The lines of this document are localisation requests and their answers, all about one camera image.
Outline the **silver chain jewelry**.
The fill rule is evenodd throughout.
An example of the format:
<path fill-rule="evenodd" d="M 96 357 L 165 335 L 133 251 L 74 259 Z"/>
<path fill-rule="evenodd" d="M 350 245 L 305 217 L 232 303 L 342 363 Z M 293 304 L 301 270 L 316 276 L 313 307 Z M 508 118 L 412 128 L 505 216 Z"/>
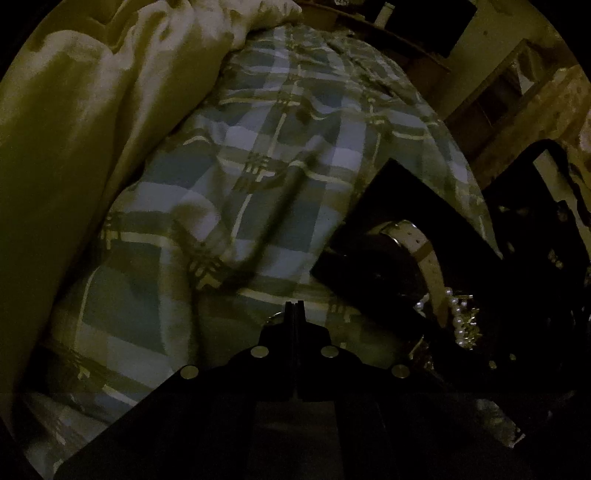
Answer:
<path fill-rule="evenodd" d="M 481 337 L 478 324 L 480 305 L 473 295 L 465 295 L 460 298 L 458 307 L 457 343 L 462 348 L 473 350 Z"/>

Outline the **black jewelry tray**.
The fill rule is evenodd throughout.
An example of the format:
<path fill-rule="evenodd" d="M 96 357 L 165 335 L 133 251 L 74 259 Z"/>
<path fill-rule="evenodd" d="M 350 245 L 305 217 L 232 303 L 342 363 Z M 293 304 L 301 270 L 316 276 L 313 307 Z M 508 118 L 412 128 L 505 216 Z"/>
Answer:
<path fill-rule="evenodd" d="M 590 396 L 590 250 L 561 168 L 518 162 L 485 191 L 497 244 L 389 160 L 312 275 L 360 309 L 397 356 L 418 346 L 440 375 L 504 407 L 550 414 Z M 481 337 L 457 343 L 462 296 Z"/>

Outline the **blue green plaid bedsheet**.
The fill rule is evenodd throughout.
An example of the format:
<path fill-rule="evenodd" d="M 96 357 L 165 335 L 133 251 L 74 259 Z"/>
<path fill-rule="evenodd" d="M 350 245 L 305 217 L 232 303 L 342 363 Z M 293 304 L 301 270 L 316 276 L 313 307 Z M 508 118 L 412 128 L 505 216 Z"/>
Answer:
<path fill-rule="evenodd" d="M 526 442 L 504 406 L 440 375 L 418 346 L 397 356 L 312 275 L 389 160 L 497 244 L 465 155 L 393 60 L 301 24 L 228 55 L 204 101 L 108 205 L 96 259 L 64 282 L 26 395 L 34 471 L 60 479 L 66 460 L 181 368 L 228 364 L 298 302 L 363 363 L 473 401 L 504 448 L 495 477 Z"/>

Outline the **cream crumpled duvet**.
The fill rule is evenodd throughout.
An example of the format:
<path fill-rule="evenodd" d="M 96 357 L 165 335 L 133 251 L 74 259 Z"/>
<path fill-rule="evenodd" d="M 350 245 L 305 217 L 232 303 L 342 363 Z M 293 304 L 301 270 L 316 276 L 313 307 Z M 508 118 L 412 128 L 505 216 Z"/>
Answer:
<path fill-rule="evenodd" d="M 1 404 L 87 230 L 126 176 L 291 1 L 64 1 L 1 83 Z"/>

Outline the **dark wooden bedside furniture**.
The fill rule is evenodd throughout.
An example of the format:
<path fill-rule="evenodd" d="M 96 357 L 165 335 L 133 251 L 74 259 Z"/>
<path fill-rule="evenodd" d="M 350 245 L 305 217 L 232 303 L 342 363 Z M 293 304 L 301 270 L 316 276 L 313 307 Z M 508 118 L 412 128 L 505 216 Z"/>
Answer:
<path fill-rule="evenodd" d="M 393 59 L 445 122 L 481 188 L 537 140 L 570 139 L 590 82 L 530 1 L 304 1 Z"/>

